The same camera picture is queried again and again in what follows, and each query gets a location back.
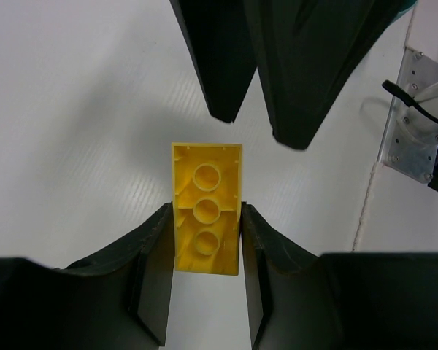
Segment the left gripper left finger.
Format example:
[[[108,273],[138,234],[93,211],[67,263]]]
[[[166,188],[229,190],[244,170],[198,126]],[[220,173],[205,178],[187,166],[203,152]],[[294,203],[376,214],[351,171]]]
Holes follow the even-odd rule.
[[[159,349],[173,267],[170,203],[66,268],[0,258],[0,349]]]

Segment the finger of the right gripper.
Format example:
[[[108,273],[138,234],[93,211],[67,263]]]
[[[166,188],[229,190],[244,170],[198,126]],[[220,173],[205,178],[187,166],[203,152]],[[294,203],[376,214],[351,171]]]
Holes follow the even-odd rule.
[[[245,1],[274,138],[310,145],[347,79],[403,1]]]
[[[209,114],[233,123],[256,70],[242,1],[172,0]]]

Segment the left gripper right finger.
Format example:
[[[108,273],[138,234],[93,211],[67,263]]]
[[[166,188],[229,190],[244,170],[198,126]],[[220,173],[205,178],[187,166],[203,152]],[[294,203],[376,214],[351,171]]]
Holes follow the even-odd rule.
[[[438,253],[316,256],[248,203],[240,230],[254,349],[438,349]]]

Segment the yellow lego brick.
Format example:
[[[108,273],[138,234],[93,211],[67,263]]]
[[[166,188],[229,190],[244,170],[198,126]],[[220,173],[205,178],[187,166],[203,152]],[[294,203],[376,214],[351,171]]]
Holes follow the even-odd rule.
[[[175,268],[239,273],[242,145],[172,143]]]

